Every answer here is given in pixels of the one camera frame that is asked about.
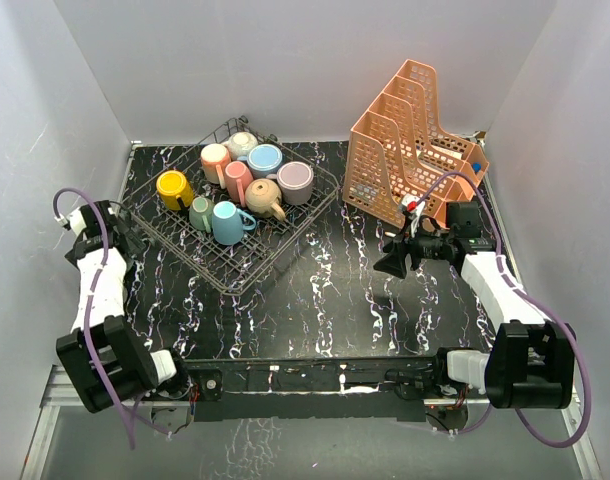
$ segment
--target light blue mug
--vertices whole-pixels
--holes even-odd
[[[280,148],[267,143],[254,147],[247,155],[247,166],[255,179],[265,178],[278,172],[283,163],[283,152]]]
[[[212,231],[221,245],[235,245],[243,239],[245,231],[255,228],[256,219],[232,202],[219,202],[212,211]]]

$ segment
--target gray floor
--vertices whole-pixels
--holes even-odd
[[[529,413],[544,434],[565,437],[560,412]],[[138,425],[130,452],[116,411],[63,408],[42,478],[496,480],[577,479],[580,472],[571,448],[539,444],[513,411],[492,412],[454,441],[388,419],[193,424],[172,441]]]

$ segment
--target yellow mug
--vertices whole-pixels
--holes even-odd
[[[168,170],[158,176],[156,190],[170,210],[189,208],[194,200],[194,191],[182,172]]]

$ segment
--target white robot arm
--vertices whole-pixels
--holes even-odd
[[[522,286],[483,235],[476,202],[447,206],[447,225],[422,215],[424,202],[406,196],[406,222],[388,243],[374,269],[399,278],[407,275],[408,258],[416,270],[423,259],[447,260],[478,295],[497,331],[490,353],[441,348],[443,379],[486,394],[497,408],[565,408],[573,387],[574,354],[556,324],[519,296]],[[423,227],[430,222],[433,230]]]
[[[187,383],[184,372],[179,372],[183,370],[180,357],[169,349],[149,352],[125,320],[124,278],[131,255],[138,248],[135,247],[138,240],[109,202],[96,202],[96,206],[105,221],[110,243],[104,265],[100,228],[89,206],[56,219],[76,235],[74,247],[65,257],[78,268],[81,275],[78,313],[70,334],[57,340],[56,351],[90,412],[98,412],[112,405],[107,389],[90,362],[83,335],[91,291],[94,301],[89,313],[89,328],[94,338],[94,348],[121,401],[161,386],[166,391],[182,391]],[[99,268],[102,273],[92,288]]]

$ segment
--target cable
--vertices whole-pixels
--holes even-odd
[[[434,420],[436,420],[438,422],[438,424],[445,429],[446,432],[449,432],[449,428],[447,428],[447,425],[445,425],[443,423],[443,421],[440,420],[436,415],[432,415],[429,412],[425,412],[425,415],[428,416],[429,418],[433,418]]]
[[[405,401],[414,401],[414,400],[418,400],[417,398],[408,398],[405,397],[403,395],[403,393],[400,390],[400,385],[395,385],[394,388],[394,393],[396,394],[396,396],[398,398],[400,398],[401,400],[405,400]],[[490,413],[492,413],[492,404],[490,403],[487,406],[487,409],[485,410],[485,413],[483,413],[483,415],[481,416],[481,418],[478,419],[478,421],[476,423],[474,423],[474,425],[472,425],[471,427],[465,427],[462,430],[454,430],[456,433],[462,434],[462,433],[470,433],[473,432],[474,430],[476,430],[478,427],[480,427],[481,425],[483,425],[483,423],[485,423],[485,421],[487,420],[487,417],[489,417]],[[422,427],[415,427],[419,430],[426,430]],[[445,432],[444,433],[450,433],[449,428],[445,428]]]
[[[116,200],[108,200],[108,201],[109,201],[109,203],[111,203],[112,205],[116,205],[116,206],[118,206],[118,207],[121,207],[121,208],[122,208],[122,209],[124,209],[124,210],[127,210],[127,207],[125,206],[125,204],[124,204],[124,203],[117,202]]]
[[[127,438],[129,440],[129,447],[131,450],[134,450],[134,448],[136,448],[136,440],[135,440],[135,436],[134,436],[134,426],[133,426],[134,420],[139,420],[139,421],[145,423],[146,425],[150,426],[151,428],[154,428],[154,429],[158,430],[159,432],[164,433],[165,435],[169,435],[171,432],[167,429],[163,429],[162,427],[159,427],[158,425],[153,424],[146,418],[144,418],[144,417],[140,416],[138,413],[136,413],[136,408],[138,407],[138,404],[140,403],[140,400],[142,397],[137,398],[134,408],[132,409],[131,412],[121,403],[121,400],[118,397],[118,394],[116,393],[116,390],[114,389],[114,386],[112,385],[112,382],[110,381],[110,379],[107,375],[107,372],[105,372],[103,363],[101,362],[100,358],[98,357],[98,352],[96,351],[96,347],[94,346],[94,341],[92,339],[92,333],[90,330],[89,322],[90,322],[90,317],[91,317],[91,313],[92,313],[92,304],[94,302],[94,292],[96,291],[96,286],[98,285],[98,280],[101,276],[101,273],[103,272],[103,268],[107,264],[107,259],[109,257],[109,238],[107,235],[107,227],[105,225],[105,221],[103,220],[101,212],[98,210],[98,207],[96,206],[94,201],[85,192],[83,192],[77,188],[73,188],[73,187],[61,188],[54,195],[54,198],[52,200],[52,208],[54,210],[54,215],[56,218],[61,218],[61,214],[58,210],[58,199],[60,198],[60,196],[63,193],[66,193],[66,192],[75,193],[76,195],[80,196],[83,200],[85,200],[87,205],[89,205],[89,207],[92,209],[92,212],[94,213],[94,216],[96,217],[96,220],[98,221],[98,225],[101,229],[101,239],[103,242],[103,258],[101,260],[101,266],[98,267],[98,269],[96,270],[96,273],[94,274],[94,278],[92,279],[92,284],[90,286],[90,291],[87,296],[87,303],[85,305],[85,316],[83,317],[83,336],[85,338],[85,344],[87,345],[87,350],[92,359],[92,363],[94,364],[94,367],[96,368],[96,371],[98,372],[101,382],[103,382],[103,385],[105,386],[107,393],[109,394],[110,398],[112,399],[112,403],[117,408],[118,413],[123,422],[123,425],[125,426],[125,430],[127,431]]]
[[[192,423],[192,420],[194,419],[194,412],[196,411],[196,402],[198,402],[198,397],[199,397],[200,393],[198,390],[198,385],[191,385],[189,388],[190,388],[190,390],[192,388],[195,389],[195,391],[193,393],[191,393],[190,397],[189,397],[189,415],[188,415],[185,423],[183,425],[181,425],[180,427],[178,427],[176,430],[174,430],[172,432],[172,435],[176,435],[182,429],[189,427],[189,425]]]
[[[468,386],[465,386],[461,389],[460,393],[458,394],[458,400],[454,404],[454,408],[461,408],[463,406],[463,403],[465,403],[465,398],[467,397],[468,393],[469,393]]]
[[[439,433],[445,433],[445,434],[450,435],[450,436],[454,436],[454,435],[458,435],[458,434],[462,434],[462,433],[470,433],[470,432],[476,430],[483,423],[485,423],[485,421],[489,417],[490,413],[492,413],[492,404],[491,403],[487,405],[487,409],[485,409],[485,413],[483,413],[481,418],[479,418],[476,421],[476,423],[474,423],[474,425],[472,425],[471,427],[465,427],[462,430],[453,429],[451,432],[449,431],[449,429],[446,429],[446,430],[438,430],[438,429],[436,429],[436,430],[434,430],[434,429],[428,429],[426,427],[416,426],[416,425],[411,424],[411,423],[401,423],[401,422],[398,422],[398,421],[394,421],[394,424],[398,425],[399,427],[411,428],[413,430],[418,430],[420,432],[425,432],[425,433],[439,432]]]
[[[190,384],[187,386],[187,390],[185,390],[183,393],[181,393],[178,397],[172,397],[170,395],[163,395],[161,392],[158,392],[158,394],[161,397],[167,398],[168,400],[180,400],[181,398],[183,398],[185,395],[187,395],[189,393],[189,391],[192,389],[193,384],[190,382]]]
[[[571,445],[574,445],[576,442],[578,442],[580,440],[580,438],[583,436],[583,434],[587,430],[587,426],[589,425],[589,419],[592,414],[592,388],[591,388],[590,382],[589,382],[589,371],[587,368],[587,364],[585,363],[585,357],[583,356],[583,353],[581,352],[580,347],[578,346],[578,343],[576,342],[576,339],[574,338],[574,335],[570,331],[569,327],[560,318],[558,318],[558,316],[553,311],[551,311],[548,307],[543,305],[538,300],[532,298],[527,293],[523,292],[521,290],[521,288],[516,283],[514,283],[514,281],[507,275],[507,272],[505,271],[505,269],[503,267],[500,230],[498,228],[498,225],[496,225],[496,220],[494,220],[494,217],[492,216],[492,212],[490,212],[489,207],[485,203],[485,199],[481,195],[480,190],[467,175],[465,175],[461,172],[444,173],[443,175],[441,175],[438,178],[438,180],[436,180],[434,185],[429,187],[429,189],[421,196],[421,198],[417,201],[417,204],[420,204],[421,202],[425,201],[427,199],[427,197],[429,197],[429,195],[432,193],[432,191],[436,187],[438,187],[440,185],[440,183],[443,180],[445,180],[447,177],[464,178],[470,184],[470,186],[476,193],[476,196],[480,200],[480,203],[483,206],[483,210],[485,211],[485,214],[489,218],[490,225],[492,226],[492,231],[494,232],[494,238],[496,239],[496,267],[498,268],[498,271],[501,274],[501,277],[503,278],[505,283],[510,288],[512,288],[514,290],[514,292],[516,292],[516,294],[520,298],[522,298],[527,303],[530,303],[531,305],[536,307],[538,310],[543,312],[549,319],[551,319],[556,325],[558,325],[558,327],[563,331],[563,334],[569,341],[570,346],[572,347],[572,351],[574,352],[574,356],[576,357],[576,361],[578,363],[578,369],[581,374],[581,383],[583,384],[583,414],[581,416],[581,421],[578,425],[578,428],[576,429],[576,432],[574,432],[567,440],[563,440],[560,442],[549,440],[549,439],[545,438],[543,435],[541,435],[528,422],[527,418],[525,418],[525,415],[523,414],[523,412],[520,409],[516,409],[516,413],[518,414],[518,417],[521,419],[521,422],[523,422],[523,425],[525,425],[525,427],[527,428],[529,433],[531,433],[538,441],[544,443],[545,445],[548,445],[548,446],[554,447],[554,448],[567,448]]]

